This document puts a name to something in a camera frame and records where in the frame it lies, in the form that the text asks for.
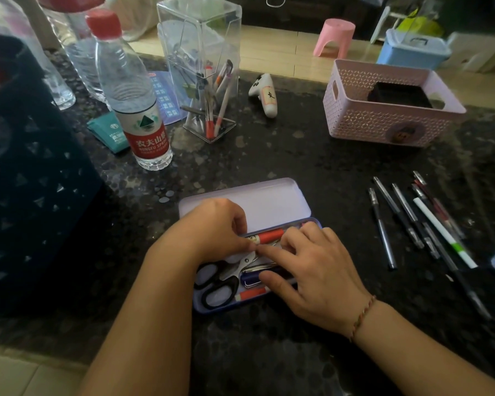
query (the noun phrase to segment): teal packet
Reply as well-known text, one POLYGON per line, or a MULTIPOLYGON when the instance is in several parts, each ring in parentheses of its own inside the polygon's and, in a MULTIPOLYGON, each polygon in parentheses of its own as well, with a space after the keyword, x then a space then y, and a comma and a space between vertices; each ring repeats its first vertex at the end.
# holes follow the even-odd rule
POLYGON ((129 147, 121 125, 112 111, 88 121, 87 125, 95 137, 101 140, 113 153, 122 152, 129 147))

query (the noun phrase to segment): sticker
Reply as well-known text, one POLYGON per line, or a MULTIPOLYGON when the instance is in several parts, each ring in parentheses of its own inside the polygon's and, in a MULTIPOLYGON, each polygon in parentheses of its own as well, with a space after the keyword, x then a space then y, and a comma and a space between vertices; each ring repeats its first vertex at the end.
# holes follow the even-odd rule
POLYGON ((268 104, 277 104, 277 96, 273 86, 264 86, 262 88, 262 104, 265 106, 268 104))
POLYGON ((137 157, 153 159, 167 152, 169 139, 156 102, 145 111, 126 114, 114 110, 114 113, 137 157))
POLYGON ((387 141, 395 145, 409 145, 420 140, 425 134, 425 126, 420 122, 398 122, 385 133, 387 141))

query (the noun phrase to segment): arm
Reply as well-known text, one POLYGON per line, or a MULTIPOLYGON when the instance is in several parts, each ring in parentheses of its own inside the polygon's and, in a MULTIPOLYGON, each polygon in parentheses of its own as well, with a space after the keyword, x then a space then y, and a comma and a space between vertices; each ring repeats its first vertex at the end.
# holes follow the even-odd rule
MULTIPOLYGON (((257 249, 295 276, 297 290, 270 271, 261 273, 260 280, 299 317, 350 337, 354 322, 372 296, 337 235, 329 228, 307 223, 300 230, 290 228, 281 245, 282 249, 257 249)), ((380 301, 365 315, 354 342, 406 396, 495 395, 494 379, 380 301)))
POLYGON ((79 396, 186 395, 196 269, 254 244, 242 209, 209 199, 147 252, 125 303, 83 380, 79 396))

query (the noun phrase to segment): bracelet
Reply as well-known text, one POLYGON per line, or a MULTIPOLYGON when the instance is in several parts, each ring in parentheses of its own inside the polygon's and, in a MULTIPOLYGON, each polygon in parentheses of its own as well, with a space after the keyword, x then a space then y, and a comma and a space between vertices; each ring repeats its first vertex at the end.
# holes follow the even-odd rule
POLYGON ((357 328, 359 328, 363 322, 363 318, 365 317, 365 314, 370 310, 370 307, 374 304, 374 301, 376 300, 376 295, 372 296, 370 301, 368 302, 367 306, 363 309, 361 314, 359 314, 359 317, 357 317, 356 322, 354 323, 354 326, 352 326, 352 334, 350 335, 349 341, 352 343, 354 340, 354 335, 357 332, 357 328))

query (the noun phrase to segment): hand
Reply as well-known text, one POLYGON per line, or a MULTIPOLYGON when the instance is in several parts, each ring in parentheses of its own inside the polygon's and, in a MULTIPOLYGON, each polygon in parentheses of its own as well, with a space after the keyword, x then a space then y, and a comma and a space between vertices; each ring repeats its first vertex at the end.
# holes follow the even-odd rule
POLYGON ((194 253, 197 265, 255 250, 255 244, 238 235, 248 230, 244 210, 229 199, 206 199, 176 222, 158 244, 194 253))
POLYGON ((260 245, 257 251, 290 272, 297 290, 271 271, 263 271, 259 279, 300 318, 350 337, 372 296, 334 231, 314 222, 301 229, 291 227, 282 236, 281 247, 260 245))

